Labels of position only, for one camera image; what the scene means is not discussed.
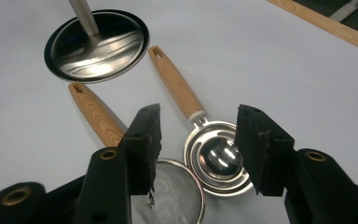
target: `mesh strainer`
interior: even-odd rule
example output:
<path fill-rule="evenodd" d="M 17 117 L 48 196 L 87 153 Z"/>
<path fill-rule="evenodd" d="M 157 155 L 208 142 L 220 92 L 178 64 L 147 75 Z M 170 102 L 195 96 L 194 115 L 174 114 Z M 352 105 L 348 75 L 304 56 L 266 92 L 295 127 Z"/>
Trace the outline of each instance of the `mesh strainer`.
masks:
<path fill-rule="evenodd" d="M 154 186 L 152 206 L 148 196 L 131 196 L 133 224 L 201 222 L 205 209 L 202 186 L 182 163 L 158 160 Z"/>

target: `wooden edge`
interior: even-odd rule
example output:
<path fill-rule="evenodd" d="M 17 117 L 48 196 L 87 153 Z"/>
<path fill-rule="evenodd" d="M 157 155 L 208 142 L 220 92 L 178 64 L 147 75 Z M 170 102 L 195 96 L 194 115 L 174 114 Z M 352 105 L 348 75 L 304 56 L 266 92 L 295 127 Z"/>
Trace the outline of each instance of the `wooden edge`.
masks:
<path fill-rule="evenodd" d="M 307 7 L 301 6 L 292 0 L 268 0 L 273 5 L 280 7 L 299 18 L 312 23 L 313 25 L 325 30 L 326 32 L 341 38 L 354 46 L 358 47 L 358 31 L 353 30 L 337 21 L 333 21 L 324 15 L 319 14 Z"/>

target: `stainless steel utensil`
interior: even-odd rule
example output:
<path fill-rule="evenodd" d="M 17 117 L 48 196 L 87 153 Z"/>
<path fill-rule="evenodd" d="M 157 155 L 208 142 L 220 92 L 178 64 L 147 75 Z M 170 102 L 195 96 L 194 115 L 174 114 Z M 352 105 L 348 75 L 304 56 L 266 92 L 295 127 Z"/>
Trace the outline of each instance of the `stainless steel utensil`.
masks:
<path fill-rule="evenodd" d="M 78 108 L 106 147 L 115 147 L 124 132 L 101 100 L 80 82 L 69 85 Z M 205 210 L 205 195 L 196 176 L 182 163 L 158 160 L 154 205 L 145 195 L 131 196 L 132 223 L 197 224 Z"/>
<path fill-rule="evenodd" d="M 48 40 L 45 62 L 56 76 L 81 82 L 117 77 L 145 54 L 149 33 L 129 12 L 90 12 L 86 0 L 70 0 L 77 18 L 62 25 Z"/>
<path fill-rule="evenodd" d="M 200 101 L 167 55 L 157 46 L 148 52 L 172 98 L 195 125 L 186 140 L 185 165 L 212 195 L 234 196 L 248 190 L 252 183 L 234 146 L 235 125 L 208 121 Z"/>

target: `light brown wooden handle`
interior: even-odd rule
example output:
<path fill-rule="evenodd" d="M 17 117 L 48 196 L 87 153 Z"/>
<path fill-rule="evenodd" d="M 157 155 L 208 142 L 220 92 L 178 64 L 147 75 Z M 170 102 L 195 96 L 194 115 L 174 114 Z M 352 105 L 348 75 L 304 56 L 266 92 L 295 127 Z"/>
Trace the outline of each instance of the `light brown wooden handle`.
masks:
<path fill-rule="evenodd" d="M 124 132 L 110 116 L 98 96 L 80 82 L 73 82 L 68 88 L 77 107 L 103 144 L 106 147 L 116 147 Z"/>
<path fill-rule="evenodd" d="M 186 118 L 192 120 L 195 115 L 205 114 L 200 101 L 167 55 L 158 46 L 148 52 L 165 87 Z"/>

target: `white table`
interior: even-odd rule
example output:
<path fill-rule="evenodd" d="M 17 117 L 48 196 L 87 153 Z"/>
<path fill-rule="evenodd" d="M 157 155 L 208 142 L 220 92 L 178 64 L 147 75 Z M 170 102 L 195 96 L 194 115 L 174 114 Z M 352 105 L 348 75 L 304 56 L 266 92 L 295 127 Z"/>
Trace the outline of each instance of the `white table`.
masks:
<path fill-rule="evenodd" d="M 295 139 L 319 149 L 358 184 L 358 48 L 262 0 L 89 1 L 92 10 L 140 17 L 212 119 L 237 107 L 264 110 Z M 103 147 L 78 111 L 68 82 L 43 59 L 51 34 L 75 13 L 67 1 L 0 0 L 0 190 L 18 182 L 47 191 L 86 173 Z M 89 84 L 130 125 L 160 103 L 161 158 L 183 161 L 192 127 L 147 55 L 126 74 Z M 203 223 L 288 223 L 283 198 L 207 196 Z"/>

